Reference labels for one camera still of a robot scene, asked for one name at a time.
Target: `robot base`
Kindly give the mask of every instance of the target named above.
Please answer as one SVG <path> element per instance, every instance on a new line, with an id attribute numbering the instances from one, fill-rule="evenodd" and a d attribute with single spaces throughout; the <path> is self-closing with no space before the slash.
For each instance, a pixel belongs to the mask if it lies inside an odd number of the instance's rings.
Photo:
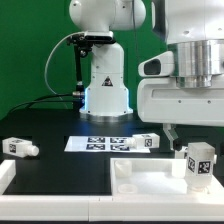
<path id="1" fill-rule="evenodd" d="M 88 121 L 94 121 L 94 122 L 115 123 L 115 122 L 120 122 L 120 121 L 132 120 L 133 113 L 131 111 L 130 113 L 126 113 L 126 114 L 120 115 L 120 116 L 97 116 L 97 115 L 80 112 L 80 118 L 88 120 Z"/>

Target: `white cylinder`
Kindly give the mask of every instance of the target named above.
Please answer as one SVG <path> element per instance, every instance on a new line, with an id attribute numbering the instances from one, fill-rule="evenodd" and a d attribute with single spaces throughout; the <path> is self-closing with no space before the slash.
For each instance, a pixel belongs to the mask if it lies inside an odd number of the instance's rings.
<path id="1" fill-rule="evenodd" d="M 27 146 L 26 154 L 28 156 L 37 156 L 39 154 L 39 148 L 34 145 Z"/>

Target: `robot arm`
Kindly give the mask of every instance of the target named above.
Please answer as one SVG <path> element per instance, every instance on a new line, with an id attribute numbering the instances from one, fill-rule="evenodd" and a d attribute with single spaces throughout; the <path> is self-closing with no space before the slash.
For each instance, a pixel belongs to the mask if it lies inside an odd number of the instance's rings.
<path id="1" fill-rule="evenodd" d="M 86 52 L 92 52 L 91 83 L 85 91 L 81 117 L 100 122 L 129 119 L 133 110 L 129 108 L 128 89 L 123 83 L 124 52 L 115 43 L 111 30 L 133 29 L 134 24 L 139 27 L 145 19 L 143 2 L 72 0 L 69 11 L 72 21 L 83 31 L 83 35 L 70 41 L 84 44 Z M 80 51 L 86 55 L 82 46 Z"/>

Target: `white block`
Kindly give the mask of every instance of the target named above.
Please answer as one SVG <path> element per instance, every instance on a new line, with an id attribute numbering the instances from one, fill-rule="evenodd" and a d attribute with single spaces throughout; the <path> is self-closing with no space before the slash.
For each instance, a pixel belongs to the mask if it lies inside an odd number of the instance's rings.
<path id="1" fill-rule="evenodd" d="M 7 189 L 15 175 L 15 160 L 3 161 L 0 165 L 0 195 L 2 195 Z"/>

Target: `warning label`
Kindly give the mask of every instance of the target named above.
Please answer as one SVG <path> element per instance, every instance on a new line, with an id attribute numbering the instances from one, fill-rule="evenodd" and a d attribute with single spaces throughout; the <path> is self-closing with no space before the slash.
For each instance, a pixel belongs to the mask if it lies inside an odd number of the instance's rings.
<path id="1" fill-rule="evenodd" d="M 112 84 L 109 76 L 107 76 L 107 78 L 103 82 L 103 85 L 102 86 L 111 86 L 111 87 L 113 86 L 113 84 Z"/>

